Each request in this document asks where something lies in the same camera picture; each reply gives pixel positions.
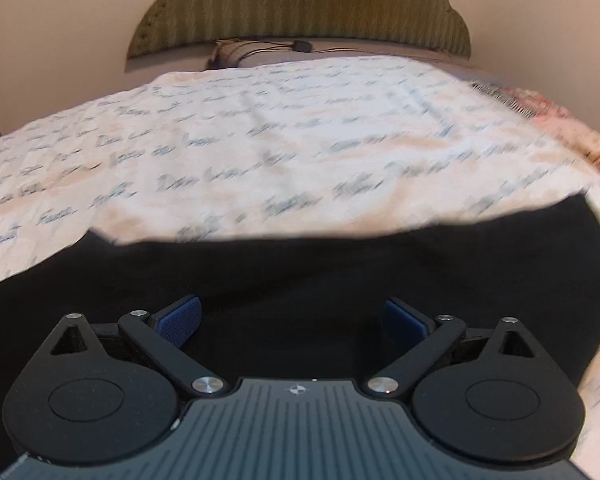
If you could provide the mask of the black pants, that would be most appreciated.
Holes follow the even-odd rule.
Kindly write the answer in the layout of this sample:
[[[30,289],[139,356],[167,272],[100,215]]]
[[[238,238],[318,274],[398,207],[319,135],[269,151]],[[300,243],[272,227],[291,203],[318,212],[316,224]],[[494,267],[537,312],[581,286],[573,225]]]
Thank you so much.
[[[87,232],[0,283],[0,472],[16,459],[4,397],[63,315],[108,323],[190,294],[202,322],[185,349],[230,380],[373,374],[399,354],[380,322],[384,302],[398,298],[473,328],[519,318],[580,382],[600,346],[600,224],[573,195],[372,238],[116,245]]]

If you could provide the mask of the red patterned blanket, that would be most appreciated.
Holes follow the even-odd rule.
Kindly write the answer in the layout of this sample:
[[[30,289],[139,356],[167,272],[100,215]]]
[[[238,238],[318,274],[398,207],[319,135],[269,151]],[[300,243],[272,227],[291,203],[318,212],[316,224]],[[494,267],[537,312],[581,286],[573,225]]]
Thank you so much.
[[[581,155],[600,170],[600,132],[574,117],[565,107],[539,92],[515,87],[501,87],[501,94],[513,99],[513,108],[529,118],[535,127],[566,148]]]

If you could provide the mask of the white script-print bedspread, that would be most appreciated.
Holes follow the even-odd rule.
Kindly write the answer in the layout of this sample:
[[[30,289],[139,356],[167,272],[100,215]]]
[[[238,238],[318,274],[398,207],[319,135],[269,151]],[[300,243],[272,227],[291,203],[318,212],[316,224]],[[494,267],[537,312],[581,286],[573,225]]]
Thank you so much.
[[[600,172],[470,82],[397,56],[170,73],[0,139],[0,283],[97,232],[116,245],[372,238],[581,195]],[[239,377],[125,460],[27,453],[0,479],[600,479],[600,346],[565,460],[483,465],[364,378]]]

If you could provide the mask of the grey striped pillow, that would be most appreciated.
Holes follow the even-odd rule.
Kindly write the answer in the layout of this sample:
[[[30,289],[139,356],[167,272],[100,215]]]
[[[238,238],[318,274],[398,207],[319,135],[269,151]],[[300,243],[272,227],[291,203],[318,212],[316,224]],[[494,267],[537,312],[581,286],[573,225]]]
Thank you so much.
[[[407,44],[344,38],[265,38],[218,40],[213,65],[217,68],[254,67],[344,56],[400,56],[427,63],[469,66],[468,58]]]

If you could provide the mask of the green striped headboard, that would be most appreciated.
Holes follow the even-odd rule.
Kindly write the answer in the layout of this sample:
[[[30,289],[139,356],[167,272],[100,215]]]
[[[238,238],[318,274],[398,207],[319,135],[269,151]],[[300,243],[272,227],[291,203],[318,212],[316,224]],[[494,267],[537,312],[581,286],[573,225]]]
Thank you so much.
[[[450,0],[156,0],[126,56],[268,37],[389,41],[471,56],[468,26]]]

